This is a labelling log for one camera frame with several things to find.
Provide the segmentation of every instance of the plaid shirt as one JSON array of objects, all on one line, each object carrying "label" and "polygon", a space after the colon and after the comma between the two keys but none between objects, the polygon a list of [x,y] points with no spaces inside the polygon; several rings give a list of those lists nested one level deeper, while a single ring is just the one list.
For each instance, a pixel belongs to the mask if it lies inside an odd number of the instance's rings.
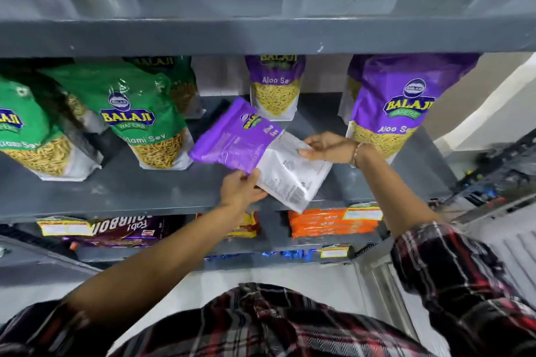
[{"label": "plaid shirt", "polygon": [[[396,240],[393,263],[418,293],[453,356],[536,356],[536,313],[506,282],[483,243],[444,224],[418,226]],[[113,338],[60,301],[38,303],[0,334],[0,356],[104,356]],[[113,356],[359,356],[431,354],[371,317],[341,313],[294,291],[241,284],[201,309],[143,330]]]}]

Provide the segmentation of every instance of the bracelet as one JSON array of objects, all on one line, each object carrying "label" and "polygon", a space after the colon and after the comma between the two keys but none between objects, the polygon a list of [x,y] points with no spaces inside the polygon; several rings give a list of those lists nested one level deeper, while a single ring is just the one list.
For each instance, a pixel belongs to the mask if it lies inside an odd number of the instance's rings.
[{"label": "bracelet", "polygon": [[360,143],[356,146],[356,148],[355,148],[355,150],[354,150],[354,155],[352,155],[352,159],[350,160],[350,166],[353,167],[353,168],[359,168],[358,165],[357,165],[357,163],[356,163],[356,159],[357,159],[357,156],[358,156],[358,150],[359,150],[359,148],[361,148],[361,146],[362,146],[363,144],[365,144],[364,141],[360,142]]}]

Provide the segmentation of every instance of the rolled-up sleeve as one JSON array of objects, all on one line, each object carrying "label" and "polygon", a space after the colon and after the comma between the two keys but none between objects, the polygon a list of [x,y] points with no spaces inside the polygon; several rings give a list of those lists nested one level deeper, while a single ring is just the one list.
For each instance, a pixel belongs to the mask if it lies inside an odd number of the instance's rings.
[{"label": "rolled-up sleeve", "polygon": [[405,290],[421,296],[452,355],[536,355],[536,312],[486,244],[431,223],[396,239],[391,255]]},{"label": "rolled-up sleeve", "polygon": [[105,356],[114,339],[61,301],[28,306],[0,329],[0,356]]}]

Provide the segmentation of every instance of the person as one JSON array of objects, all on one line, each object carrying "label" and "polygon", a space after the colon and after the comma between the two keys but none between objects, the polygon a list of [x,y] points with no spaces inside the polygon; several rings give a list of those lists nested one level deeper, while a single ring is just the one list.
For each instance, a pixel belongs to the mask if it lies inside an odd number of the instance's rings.
[{"label": "person", "polygon": [[[395,238],[391,255],[406,291],[421,296],[452,356],[536,355],[536,313],[505,280],[484,243],[441,221],[382,155],[330,132],[305,140],[310,160],[354,163]],[[64,299],[38,303],[0,334],[0,355],[105,356],[266,196],[259,171],[224,178],[221,203],[143,252],[82,283]],[[248,283],[200,309],[168,316],[113,356],[430,356],[417,341],[371,317],[341,313],[286,288]]]}]

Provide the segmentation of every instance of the green balaji sev packet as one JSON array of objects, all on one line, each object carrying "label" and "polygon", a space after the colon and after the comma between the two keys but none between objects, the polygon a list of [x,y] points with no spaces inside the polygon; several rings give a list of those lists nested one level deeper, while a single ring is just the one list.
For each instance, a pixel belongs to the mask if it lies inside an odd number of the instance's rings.
[{"label": "green balaji sev packet", "polygon": [[205,110],[197,89],[191,56],[124,57],[124,61],[151,74],[164,74],[171,81],[169,95],[185,119],[200,119]]},{"label": "green balaji sev packet", "polygon": [[44,181],[83,181],[100,168],[102,154],[45,95],[0,77],[0,151]]},{"label": "green balaji sev packet", "polygon": [[184,170],[193,139],[169,96],[171,82],[127,62],[75,63],[42,72],[121,137],[146,170]]}]

